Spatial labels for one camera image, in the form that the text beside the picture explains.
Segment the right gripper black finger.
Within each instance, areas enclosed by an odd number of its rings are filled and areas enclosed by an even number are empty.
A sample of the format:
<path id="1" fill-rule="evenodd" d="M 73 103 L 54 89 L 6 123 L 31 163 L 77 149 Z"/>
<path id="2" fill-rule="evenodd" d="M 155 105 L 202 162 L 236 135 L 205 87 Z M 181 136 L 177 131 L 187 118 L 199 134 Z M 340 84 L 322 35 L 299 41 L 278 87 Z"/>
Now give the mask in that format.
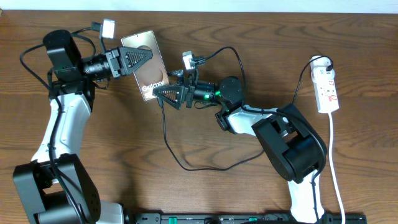
<path id="1" fill-rule="evenodd" d="M 164 85 L 153 89 L 153 94 L 177 110 L 185 101 L 187 90 L 184 85 Z"/>
<path id="2" fill-rule="evenodd" d="M 173 71 L 171 71 L 171 72 L 167 72 L 167 75 L 168 75 L 169 77 L 178 77 L 178 78 L 181 78 L 181 77 L 183 77 L 183 74 L 184 74 L 184 70 L 183 70 L 183 69 L 173 70 Z"/>

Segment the white power strip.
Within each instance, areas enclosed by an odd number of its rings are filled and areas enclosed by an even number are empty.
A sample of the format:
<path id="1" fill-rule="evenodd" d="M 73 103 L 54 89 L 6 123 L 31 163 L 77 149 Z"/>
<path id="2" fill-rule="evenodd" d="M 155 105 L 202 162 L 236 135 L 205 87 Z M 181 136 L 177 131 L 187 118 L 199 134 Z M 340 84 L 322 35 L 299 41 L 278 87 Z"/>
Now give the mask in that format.
<path id="1" fill-rule="evenodd" d="M 326 71 L 324 67 L 311 69 L 311 79 L 315 90 L 315 98 L 319 113 L 328 114 L 339 109 L 335 86 L 335 70 Z"/>

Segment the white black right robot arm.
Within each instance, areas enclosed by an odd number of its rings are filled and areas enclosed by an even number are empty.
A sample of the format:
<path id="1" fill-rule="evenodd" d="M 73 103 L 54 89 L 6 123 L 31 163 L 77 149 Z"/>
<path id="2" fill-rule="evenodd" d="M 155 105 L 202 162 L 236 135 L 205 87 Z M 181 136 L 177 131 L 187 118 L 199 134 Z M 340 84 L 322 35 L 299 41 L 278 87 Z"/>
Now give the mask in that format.
<path id="1" fill-rule="evenodd" d="M 325 168 L 327 148 L 293 104 L 282 108 L 259 109 L 244 102 L 244 83 L 227 77 L 219 83 L 203 82 L 198 72 L 185 77 L 176 72 L 173 85 L 153 89 L 159 105 L 168 103 L 179 110 L 194 103 L 220 106 L 215 114 L 223 131 L 254 136 L 276 172 L 288 182 L 290 212 L 299 223 L 320 223 L 325 211 L 320 202 L 318 181 Z"/>

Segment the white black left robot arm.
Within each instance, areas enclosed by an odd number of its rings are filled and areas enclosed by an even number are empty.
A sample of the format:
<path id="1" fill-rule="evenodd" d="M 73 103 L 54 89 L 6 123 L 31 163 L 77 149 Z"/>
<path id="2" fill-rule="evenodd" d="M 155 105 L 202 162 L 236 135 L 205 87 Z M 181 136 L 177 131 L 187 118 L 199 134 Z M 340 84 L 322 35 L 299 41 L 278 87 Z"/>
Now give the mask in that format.
<path id="1" fill-rule="evenodd" d="M 14 169 L 13 182 L 30 223 L 127 223 L 118 203 L 104 202 L 80 160 L 98 82 L 128 76 L 149 61 L 147 49 L 116 47 L 84 58 L 79 32 L 55 30 L 42 41 L 52 63 L 43 85 L 51 115 L 40 147 Z"/>

